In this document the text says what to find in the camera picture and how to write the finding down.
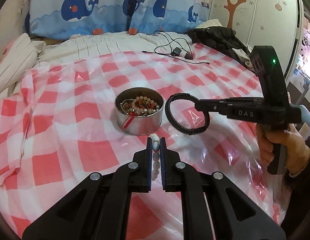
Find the person's right hand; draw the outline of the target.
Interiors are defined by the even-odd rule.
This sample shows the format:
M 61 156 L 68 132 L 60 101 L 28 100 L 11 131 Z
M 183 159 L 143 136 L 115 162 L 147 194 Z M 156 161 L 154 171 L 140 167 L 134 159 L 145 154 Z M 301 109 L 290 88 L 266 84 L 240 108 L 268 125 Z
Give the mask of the person's right hand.
M 269 165 L 274 160 L 274 145 L 280 144 L 287 148 L 286 168 L 292 176 L 301 173 L 310 161 L 310 148 L 293 124 L 283 131 L 264 132 L 260 124 L 256 124 L 260 158 Z

